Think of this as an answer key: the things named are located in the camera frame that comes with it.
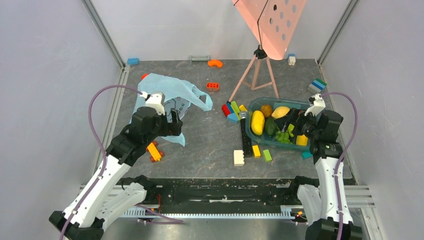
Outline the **yellow fake lemon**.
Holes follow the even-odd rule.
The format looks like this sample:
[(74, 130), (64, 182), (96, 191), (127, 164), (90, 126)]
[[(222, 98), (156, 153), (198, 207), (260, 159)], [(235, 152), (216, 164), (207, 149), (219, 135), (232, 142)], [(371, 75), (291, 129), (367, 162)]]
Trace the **yellow fake lemon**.
[(283, 118), (290, 112), (290, 110), (291, 109), (287, 106), (278, 106), (277, 108), (275, 108), (271, 116), (274, 119)]

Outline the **yellow fake banana piece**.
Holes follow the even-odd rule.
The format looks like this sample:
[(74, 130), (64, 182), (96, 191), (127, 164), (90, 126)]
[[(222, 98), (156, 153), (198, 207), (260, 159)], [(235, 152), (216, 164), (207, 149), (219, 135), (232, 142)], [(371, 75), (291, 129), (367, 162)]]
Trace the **yellow fake banana piece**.
[(307, 146), (309, 139), (304, 135), (298, 135), (295, 140), (295, 144), (298, 146)]

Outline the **yellow fake fruit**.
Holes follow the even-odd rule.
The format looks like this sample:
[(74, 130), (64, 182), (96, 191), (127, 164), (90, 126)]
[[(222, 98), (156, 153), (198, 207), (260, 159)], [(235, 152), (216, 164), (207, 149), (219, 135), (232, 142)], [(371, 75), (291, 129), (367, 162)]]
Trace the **yellow fake fruit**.
[(264, 114), (260, 110), (255, 110), (251, 117), (251, 123), (250, 123), (251, 131), (255, 135), (260, 136), (263, 134), (264, 126), (265, 126)]

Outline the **light blue plastic bag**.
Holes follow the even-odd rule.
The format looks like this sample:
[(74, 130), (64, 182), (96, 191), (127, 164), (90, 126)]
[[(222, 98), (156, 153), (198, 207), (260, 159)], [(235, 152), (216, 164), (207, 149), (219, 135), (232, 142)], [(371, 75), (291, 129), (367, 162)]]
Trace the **light blue plastic bag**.
[(163, 106), (168, 123), (172, 122), (172, 109), (182, 119), (191, 105), (203, 111), (213, 108), (213, 101), (208, 93), (201, 91), (193, 83), (176, 77), (149, 73), (140, 81), (137, 90), (148, 94), (160, 92), (164, 95)]

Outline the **green fake fruit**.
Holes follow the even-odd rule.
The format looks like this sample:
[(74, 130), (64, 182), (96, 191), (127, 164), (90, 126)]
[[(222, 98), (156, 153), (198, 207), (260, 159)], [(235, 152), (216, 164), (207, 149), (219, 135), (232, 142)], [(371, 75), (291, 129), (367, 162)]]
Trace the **green fake fruit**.
[(294, 128), (295, 127), (294, 127), (293, 124), (289, 124), (288, 127), (287, 127), (287, 133), (289, 134), (289, 136), (291, 138), (293, 138), (295, 136), (294, 133), (293, 133)]

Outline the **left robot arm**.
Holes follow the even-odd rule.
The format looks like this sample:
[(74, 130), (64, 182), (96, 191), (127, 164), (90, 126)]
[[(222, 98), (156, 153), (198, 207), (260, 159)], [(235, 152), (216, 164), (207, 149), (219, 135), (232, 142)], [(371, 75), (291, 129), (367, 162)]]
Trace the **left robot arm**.
[(77, 198), (63, 211), (54, 211), (49, 221), (60, 232), (60, 239), (100, 240), (107, 228), (135, 204), (153, 203), (156, 184), (146, 176), (136, 177), (117, 196), (106, 200), (109, 193), (157, 137), (178, 136), (182, 121), (178, 112), (166, 114), (149, 106), (133, 113), (131, 122), (115, 136), (105, 151), (105, 159)]

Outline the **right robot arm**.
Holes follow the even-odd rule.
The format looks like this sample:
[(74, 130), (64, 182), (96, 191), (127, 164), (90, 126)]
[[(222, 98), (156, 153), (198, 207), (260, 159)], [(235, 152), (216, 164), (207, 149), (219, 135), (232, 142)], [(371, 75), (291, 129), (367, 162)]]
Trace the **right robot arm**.
[(343, 117), (324, 110), (319, 117), (306, 110), (292, 108), (274, 122), (286, 131), (293, 125), (294, 136), (304, 135), (310, 141), (309, 151), (318, 174), (318, 181), (297, 176), (289, 199), (302, 204), (309, 224), (307, 240), (361, 240), (363, 230), (355, 226), (350, 215), (343, 181), (343, 148), (338, 131)]

